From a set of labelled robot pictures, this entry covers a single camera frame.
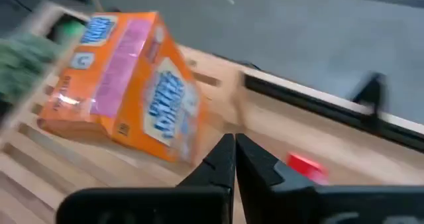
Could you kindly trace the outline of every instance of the light wood surface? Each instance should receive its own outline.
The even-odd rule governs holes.
[[[37,11],[24,27],[41,35],[62,13],[87,19],[52,3],[43,4]],[[320,162],[328,169],[331,184],[424,184],[423,154],[247,91],[242,86],[243,74],[349,109],[362,111],[363,107],[198,50],[180,48],[210,108],[195,164],[201,162],[224,133],[243,131],[282,160],[288,152],[297,152]],[[119,145],[87,145],[40,130],[36,125],[37,113],[71,52],[65,53],[43,77],[0,131],[0,220],[53,223],[54,210],[76,190],[107,186],[170,187],[195,168],[170,164]],[[422,125],[387,117],[424,131]],[[245,223],[238,188],[233,216],[233,223]]]

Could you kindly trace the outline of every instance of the pink label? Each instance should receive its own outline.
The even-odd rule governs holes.
[[[138,55],[146,42],[150,21],[132,20],[103,73],[93,98],[91,113],[114,117],[133,74]]]

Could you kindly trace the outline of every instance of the blue lettering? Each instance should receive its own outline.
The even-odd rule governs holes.
[[[81,43],[99,42],[106,39],[113,25],[115,25],[115,22],[110,19],[101,17],[92,18],[87,25],[87,30],[81,39]]]
[[[175,123],[184,95],[184,84],[171,72],[162,72],[149,105],[149,115],[155,117],[154,128],[162,131],[162,137],[175,136]]]

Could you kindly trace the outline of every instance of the green object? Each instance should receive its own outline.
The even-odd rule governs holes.
[[[81,36],[85,26],[77,21],[70,21],[60,25],[58,30],[58,40],[56,42],[62,45],[62,50],[66,50],[76,36]]]
[[[16,104],[51,66],[58,46],[32,34],[0,39],[0,99]]]

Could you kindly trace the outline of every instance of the black clamp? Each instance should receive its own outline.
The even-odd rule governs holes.
[[[386,98],[385,75],[373,72],[367,78],[364,87],[353,97],[352,101],[369,107],[370,113],[364,114],[361,122],[371,131],[381,127],[381,108]]]

